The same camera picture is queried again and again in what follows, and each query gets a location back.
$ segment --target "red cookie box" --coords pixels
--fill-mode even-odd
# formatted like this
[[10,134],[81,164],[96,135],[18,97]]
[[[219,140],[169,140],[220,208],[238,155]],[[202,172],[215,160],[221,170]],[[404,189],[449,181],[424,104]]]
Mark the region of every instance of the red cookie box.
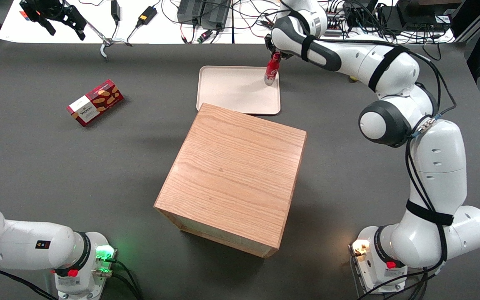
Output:
[[108,79],[68,105],[66,110],[79,124],[86,126],[122,100],[122,93],[120,93],[116,84]]

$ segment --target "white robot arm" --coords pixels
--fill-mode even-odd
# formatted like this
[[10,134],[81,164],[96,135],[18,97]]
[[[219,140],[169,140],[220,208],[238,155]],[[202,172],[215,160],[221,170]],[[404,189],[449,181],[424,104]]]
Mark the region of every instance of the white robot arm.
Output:
[[115,251],[97,232],[74,232],[50,222],[5,220],[0,212],[0,268],[50,269],[59,297],[99,299]]
[[[376,93],[379,100],[368,105],[358,121],[366,139],[398,147],[410,139],[414,129],[421,133],[410,140],[408,152],[416,170],[412,179],[419,179],[424,189],[411,184],[402,220],[364,228],[351,246],[365,290],[399,292],[404,289],[408,267],[438,264],[442,258],[439,222],[443,222],[440,225],[446,237],[446,259],[480,247],[480,209],[461,206],[467,192],[460,129],[453,122],[438,119],[434,97],[416,82],[418,63],[400,47],[365,44],[363,40],[345,44],[317,40],[327,22],[325,11],[320,11],[315,0],[281,0],[280,9],[292,12],[278,16],[267,38],[269,48],[354,76]],[[423,190],[436,213],[426,208],[420,196]]]

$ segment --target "red button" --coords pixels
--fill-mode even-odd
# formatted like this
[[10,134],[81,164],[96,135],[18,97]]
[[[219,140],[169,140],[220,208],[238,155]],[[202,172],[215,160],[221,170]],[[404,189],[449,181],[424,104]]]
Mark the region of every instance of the red button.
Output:
[[78,272],[79,272],[78,270],[69,270],[68,271],[68,276],[69,277],[76,277]]

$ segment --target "wooden box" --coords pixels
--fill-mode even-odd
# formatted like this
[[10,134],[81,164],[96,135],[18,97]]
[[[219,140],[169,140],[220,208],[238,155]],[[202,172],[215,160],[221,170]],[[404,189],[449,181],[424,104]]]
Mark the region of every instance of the wooden box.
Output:
[[280,246],[306,139],[204,104],[154,207],[181,230],[267,258]]

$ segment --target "red can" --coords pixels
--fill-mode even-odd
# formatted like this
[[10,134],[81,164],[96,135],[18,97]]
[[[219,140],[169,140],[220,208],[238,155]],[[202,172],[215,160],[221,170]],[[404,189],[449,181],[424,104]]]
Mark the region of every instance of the red can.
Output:
[[264,82],[269,87],[274,83],[277,72],[279,72],[280,52],[275,52],[266,67],[266,74],[264,74]]

